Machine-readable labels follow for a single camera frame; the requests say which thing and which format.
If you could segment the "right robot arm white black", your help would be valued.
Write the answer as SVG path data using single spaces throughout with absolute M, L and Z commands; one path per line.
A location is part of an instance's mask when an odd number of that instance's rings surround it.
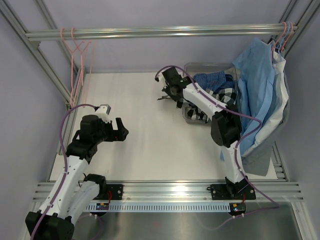
M 211 121 L 210 135 L 221 147 L 225 163 L 225 183 L 212 184 L 209 188 L 214 200 L 241 200 L 249 185 L 242 163 L 236 160 L 241 155 L 236 153 L 236 144 L 241 138 L 242 126 L 237 107 L 216 101 L 189 77 L 182 77 L 175 67 L 156 74 L 155 80 L 163 84 L 162 91 L 172 100 L 182 105 L 189 102 L 198 107 Z

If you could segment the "black white plaid shirt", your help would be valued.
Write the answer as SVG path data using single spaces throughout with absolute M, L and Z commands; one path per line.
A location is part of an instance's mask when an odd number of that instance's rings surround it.
M 227 105 L 235 105 L 237 101 L 237 92 L 234 88 L 223 88 L 217 93 L 208 89 L 206 92 L 215 100 Z M 208 124 L 211 122 L 209 117 L 192 102 L 179 100 L 175 101 L 176 107 L 182 110 L 182 117 L 188 124 Z

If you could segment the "pink wire hanger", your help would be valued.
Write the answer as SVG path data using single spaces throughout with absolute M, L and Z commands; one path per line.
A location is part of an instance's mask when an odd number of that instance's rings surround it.
M 71 92 L 70 92 L 70 99 L 69 99 L 69 104 L 70 107 L 73 108 L 74 107 L 74 101 L 75 101 L 75 97 L 74 97 L 74 67 L 75 67 L 75 63 L 74 63 L 74 54 L 79 50 L 80 46 L 83 44 L 82 42 L 80 44 L 78 44 L 74 38 L 74 30 L 75 28 L 71 29 L 71 39 L 73 41 L 73 45 L 74 45 L 74 49 L 72 49 L 68 44 L 67 44 L 67 40 L 64 37 L 64 31 L 65 28 L 61 28 L 60 29 L 60 38 L 64 44 L 64 46 L 67 48 L 68 52 L 71 55 L 71 75 L 70 75 L 70 86 L 71 86 Z

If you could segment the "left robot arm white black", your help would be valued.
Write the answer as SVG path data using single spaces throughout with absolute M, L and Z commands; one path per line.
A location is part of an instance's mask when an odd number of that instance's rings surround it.
M 89 166 L 98 145 L 123 142 L 129 131 L 122 119 L 115 119 L 117 128 L 97 114 L 86 115 L 80 122 L 71 143 L 63 151 L 64 166 L 51 192 L 36 212 L 30 211 L 25 224 L 32 240 L 70 240 L 82 212 L 93 200 L 102 200 L 103 210 L 112 200 L 122 199 L 122 185 L 107 184 L 103 175 L 87 174 L 76 190 L 80 177 Z

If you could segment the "blue checked shirt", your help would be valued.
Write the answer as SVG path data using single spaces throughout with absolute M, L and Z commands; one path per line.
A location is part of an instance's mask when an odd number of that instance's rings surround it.
M 235 81 L 231 74 L 226 74 L 224 71 L 213 73 L 197 73 L 193 79 L 204 90 L 210 90 L 214 93 L 222 89 L 234 88 Z

